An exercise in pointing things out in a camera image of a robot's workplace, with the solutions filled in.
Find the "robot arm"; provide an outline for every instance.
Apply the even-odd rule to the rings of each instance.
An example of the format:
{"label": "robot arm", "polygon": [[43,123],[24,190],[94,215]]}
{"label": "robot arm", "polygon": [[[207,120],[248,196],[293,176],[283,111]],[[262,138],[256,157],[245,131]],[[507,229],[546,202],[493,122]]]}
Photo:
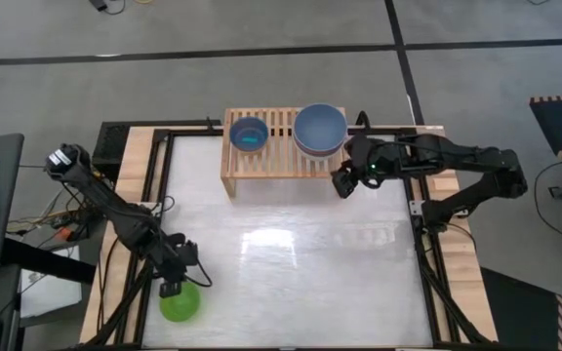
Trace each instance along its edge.
{"label": "robot arm", "polygon": [[196,244],[186,241],[181,233],[167,236],[150,209],[128,204],[96,178],[88,152],[79,145],[63,144],[49,155],[46,170],[51,179],[79,190],[113,223],[118,240],[139,258],[151,262],[165,280],[160,289],[162,297],[181,292],[186,266],[198,264]]}
{"label": "robot arm", "polygon": [[431,176],[444,170],[483,174],[478,182],[447,199],[423,202],[421,213],[427,227],[440,228],[454,214],[469,215],[484,201],[514,199],[528,189],[513,150],[460,146],[436,135],[400,136],[395,141],[357,135],[344,148],[350,159],[332,172],[333,184],[344,199],[360,181],[376,189],[387,179]]}

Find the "black floor stripe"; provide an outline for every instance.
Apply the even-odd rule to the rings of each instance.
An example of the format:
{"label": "black floor stripe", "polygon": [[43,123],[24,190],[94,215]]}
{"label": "black floor stripe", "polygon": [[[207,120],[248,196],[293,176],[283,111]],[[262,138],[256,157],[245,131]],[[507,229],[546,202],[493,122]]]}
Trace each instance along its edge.
{"label": "black floor stripe", "polygon": [[458,50],[458,49],[500,49],[562,46],[562,39],[501,40],[484,42],[423,43],[406,44],[408,51]]}
{"label": "black floor stripe", "polygon": [[411,73],[409,58],[407,58],[407,52],[405,51],[405,43],[402,38],[402,31],[400,29],[400,23],[398,22],[398,16],[396,15],[396,9],[394,8],[393,0],[384,0],[384,2],[387,8],[387,15],[389,16],[391,33],[394,37],[394,45],[396,54],[398,55],[398,62],[400,63],[402,79],[405,83],[405,90],[407,91],[407,96],[411,104],[411,112],[414,115],[415,124],[421,126],[424,125],[424,117],[422,115],[422,109],[420,108],[420,98],[416,90],[414,76]]}
{"label": "black floor stripe", "polygon": [[342,54],[342,53],[372,53],[393,51],[394,45],[332,45],[293,48],[262,48],[237,50],[210,50],[193,52],[168,52],[148,54],[122,54],[49,58],[0,58],[0,65],[23,64],[54,64],[54,63],[82,63],[82,62],[116,62],[131,60],[158,59],[211,59],[211,58],[242,58],[253,56],[279,56],[304,54]]}

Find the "small blue bowl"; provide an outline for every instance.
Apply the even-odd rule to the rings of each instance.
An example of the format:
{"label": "small blue bowl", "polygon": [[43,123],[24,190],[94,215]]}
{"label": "small blue bowl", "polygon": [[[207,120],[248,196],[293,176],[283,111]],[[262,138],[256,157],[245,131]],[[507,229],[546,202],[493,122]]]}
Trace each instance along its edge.
{"label": "small blue bowl", "polygon": [[257,117],[242,117],[231,126],[229,139],[240,151],[256,152],[268,140],[268,126]]}
{"label": "small blue bowl", "polygon": [[338,109],[316,103],[304,108],[295,118],[293,138],[307,156],[327,157],[343,145],[347,128],[346,117]]}

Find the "black metal frame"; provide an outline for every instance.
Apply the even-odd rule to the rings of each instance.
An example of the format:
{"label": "black metal frame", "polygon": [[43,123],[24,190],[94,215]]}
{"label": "black metal frame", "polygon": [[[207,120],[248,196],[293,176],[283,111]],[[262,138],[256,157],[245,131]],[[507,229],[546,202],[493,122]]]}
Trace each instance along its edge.
{"label": "black metal frame", "polygon": [[[356,125],[357,126],[364,126],[364,128],[363,129],[361,129],[361,128],[349,128],[348,133],[350,135],[356,135],[358,133],[363,133],[363,134],[369,135],[369,136],[403,136],[403,135],[415,135],[415,134],[418,133],[418,130],[414,127],[409,127],[409,128],[405,128],[405,127],[403,127],[403,128],[395,128],[395,127],[394,128],[372,128],[372,126],[370,124],[370,120],[368,119],[367,115],[363,112],[359,114],[359,116],[357,118],[357,121],[356,121]],[[171,168],[171,160],[172,160],[172,155],[173,155],[173,146],[174,146],[175,137],[200,137],[200,136],[201,137],[220,137],[220,136],[222,136],[222,133],[223,133],[223,131],[221,129],[214,129],[211,126],[206,130],[199,130],[199,131],[156,130],[153,134],[153,143],[151,145],[149,162],[148,162],[148,169],[146,171],[146,177],[145,177],[145,180],[144,180],[142,200],[143,201],[149,201],[150,200],[149,199],[150,188],[151,188],[151,183],[153,182],[153,175],[154,175],[154,171],[155,171],[155,166],[157,164],[157,154],[158,154],[158,150],[159,150],[161,142],[166,142],[166,152],[164,153],[164,160],[163,160],[163,166],[162,166],[162,172],[161,172],[161,178],[160,178],[160,185],[159,185],[160,188],[159,188],[159,194],[158,194],[158,198],[157,198],[158,202],[162,202],[163,199],[166,197],[168,175],[169,175],[169,170]],[[424,184],[424,186],[421,186],[421,196],[422,196],[423,200],[427,200],[427,199],[429,199],[429,194],[428,194],[428,189],[425,186],[426,185],[425,178],[421,179],[421,184],[422,183]],[[407,195],[407,200],[408,201],[414,200],[414,193],[413,193],[413,190],[412,190],[411,181],[408,180],[408,179],[403,180],[403,184],[404,184],[404,188],[405,188],[405,193]],[[414,234],[414,241],[415,241],[418,264],[421,264],[421,257],[422,257],[422,255],[425,254],[425,249],[424,249],[423,241],[422,241],[422,235],[423,235],[422,224],[420,222],[414,220],[414,218],[411,216],[411,213],[409,213],[409,216],[411,218],[411,224],[412,224],[412,229],[413,229],[413,234]],[[447,276],[446,276],[445,265],[444,265],[444,261],[443,261],[443,255],[441,253],[441,248],[439,246],[439,240],[436,237],[436,235],[433,236],[430,240],[431,240],[431,246],[433,247],[433,251],[435,252],[434,253],[434,260],[435,260],[436,265],[437,265],[438,277],[439,277],[440,281],[442,282],[442,284],[444,284],[444,287],[446,288],[448,294],[450,294],[450,290],[448,289],[448,279],[447,279]],[[134,273],[136,272],[135,261],[136,261],[135,259],[133,259],[133,262],[130,261],[130,266],[128,267],[128,276],[130,274],[134,275]],[[427,314],[427,317],[428,317],[431,339],[432,339],[432,343],[434,345],[438,342],[442,342],[442,340],[440,338],[439,326],[437,324],[437,317],[436,317],[437,313],[436,313],[436,310],[435,310],[435,301],[433,299],[433,294],[432,294],[430,284],[428,283],[428,281],[422,275],[421,275],[421,285],[422,285],[422,292],[423,292],[423,296],[424,296],[424,303],[425,303],[425,306],[426,306],[426,314]],[[151,281],[146,282],[146,284],[142,287],[141,296],[140,296],[140,306],[139,306],[138,316],[137,316],[137,319],[136,319],[136,332],[135,332],[134,340],[133,340],[133,342],[135,344],[140,344],[140,345],[142,344],[142,335],[143,335],[143,332],[144,332],[144,325],[145,325],[145,321],[146,321],[146,312],[147,312],[147,309],[148,309],[150,288],[151,288]],[[448,328],[449,328],[449,331],[450,331],[451,335],[459,336],[458,332],[457,333],[453,332],[453,331],[457,330],[457,326],[456,326],[455,322],[451,321],[450,314],[449,314],[448,311],[446,311],[446,314],[449,316]],[[120,339],[117,338],[115,341],[117,343],[123,342],[122,336],[121,336]]]}

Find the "white tabletop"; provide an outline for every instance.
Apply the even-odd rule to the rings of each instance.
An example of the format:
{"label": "white tabletop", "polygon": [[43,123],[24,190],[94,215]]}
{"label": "white tabletop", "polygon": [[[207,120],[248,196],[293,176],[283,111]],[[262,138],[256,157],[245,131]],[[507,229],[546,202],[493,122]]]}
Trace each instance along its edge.
{"label": "white tabletop", "polygon": [[199,244],[214,286],[173,323],[155,281],[145,346],[430,345],[401,181],[342,200],[325,179],[241,180],[230,200],[221,137],[177,137],[172,156],[162,226]]}

